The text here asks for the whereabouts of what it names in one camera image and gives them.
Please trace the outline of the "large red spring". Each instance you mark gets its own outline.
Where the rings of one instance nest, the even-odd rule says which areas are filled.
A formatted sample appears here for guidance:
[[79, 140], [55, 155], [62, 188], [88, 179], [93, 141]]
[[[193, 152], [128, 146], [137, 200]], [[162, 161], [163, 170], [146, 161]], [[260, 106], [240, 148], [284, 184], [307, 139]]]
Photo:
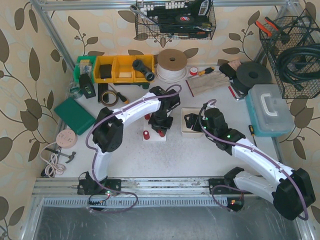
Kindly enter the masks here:
[[166, 136], [166, 132], [163, 130], [158, 130], [158, 134], [160, 137], [164, 138]]
[[146, 141], [150, 139], [150, 134], [147, 130], [143, 131], [143, 139]]
[[144, 116], [144, 119], [145, 119], [145, 120], [149, 120], [150, 117], [151, 117], [150, 114], [146, 114], [146, 115]]

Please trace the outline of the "white spring tray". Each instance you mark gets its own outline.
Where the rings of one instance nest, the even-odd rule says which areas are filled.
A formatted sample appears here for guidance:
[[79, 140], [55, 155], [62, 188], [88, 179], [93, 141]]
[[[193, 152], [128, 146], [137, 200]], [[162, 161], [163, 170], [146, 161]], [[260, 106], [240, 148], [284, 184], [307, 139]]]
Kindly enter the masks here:
[[184, 119], [185, 115], [188, 114], [198, 114], [200, 111], [199, 108], [182, 108], [181, 109], [181, 134], [184, 138], [200, 138], [203, 133], [191, 130], [187, 128], [186, 121]]

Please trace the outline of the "white peg base plate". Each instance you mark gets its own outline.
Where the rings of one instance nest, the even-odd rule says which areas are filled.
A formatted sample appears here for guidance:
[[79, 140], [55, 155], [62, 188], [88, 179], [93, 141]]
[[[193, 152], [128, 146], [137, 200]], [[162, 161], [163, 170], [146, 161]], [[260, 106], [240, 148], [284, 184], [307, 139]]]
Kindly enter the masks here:
[[142, 120], [143, 120], [143, 131], [148, 131], [150, 135], [149, 140], [144, 140], [143, 131], [142, 131], [142, 139], [144, 142], [165, 142], [167, 140], [166, 136], [160, 137], [160, 135], [151, 128], [151, 125], [148, 124], [148, 120], [145, 120], [145, 118], [143, 118]]

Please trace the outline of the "brown tape roll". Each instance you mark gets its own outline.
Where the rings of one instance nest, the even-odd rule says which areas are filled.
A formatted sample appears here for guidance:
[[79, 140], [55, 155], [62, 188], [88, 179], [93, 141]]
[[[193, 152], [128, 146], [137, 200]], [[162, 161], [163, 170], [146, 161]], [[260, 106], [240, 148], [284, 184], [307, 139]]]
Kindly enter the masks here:
[[118, 95], [111, 90], [105, 90], [100, 96], [100, 103], [106, 107], [113, 107], [119, 101]]

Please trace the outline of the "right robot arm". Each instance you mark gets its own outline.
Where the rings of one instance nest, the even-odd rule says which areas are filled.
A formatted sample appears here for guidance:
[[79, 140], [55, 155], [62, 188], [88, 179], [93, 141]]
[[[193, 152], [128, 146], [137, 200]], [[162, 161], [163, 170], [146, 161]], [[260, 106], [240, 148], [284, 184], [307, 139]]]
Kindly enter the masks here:
[[308, 220], [308, 207], [316, 196], [306, 170], [295, 170], [268, 156], [244, 134], [228, 127], [218, 108], [204, 105], [198, 114], [186, 114], [184, 121], [188, 129], [204, 133], [220, 150], [244, 161], [260, 174], [254, 176], [235, 167], [224, 176], [225, 188], [249, 192], [269, 201], [288, 220]]

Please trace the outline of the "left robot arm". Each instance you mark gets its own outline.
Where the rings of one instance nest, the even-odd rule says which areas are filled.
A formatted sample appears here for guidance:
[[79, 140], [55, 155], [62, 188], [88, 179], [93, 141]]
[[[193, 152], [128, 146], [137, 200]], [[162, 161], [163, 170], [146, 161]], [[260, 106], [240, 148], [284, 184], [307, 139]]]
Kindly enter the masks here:
[[77, 193], [95, 195], [109, 190], [106, 181], [112, 153], [121, 146], [124, 129], [130, 124], [150, 115], [148, 125], [160, 137], [165, 137], [173, 123], [170, 113], [181, 103], [179, 93], [173, 86], [167, 89], [155, 86], [144, 96], [122, 108], [104, 107], [100, 110], [85, 139], [87, 148], [94, 150], [93, 161], [85, 178], [79, 179]]

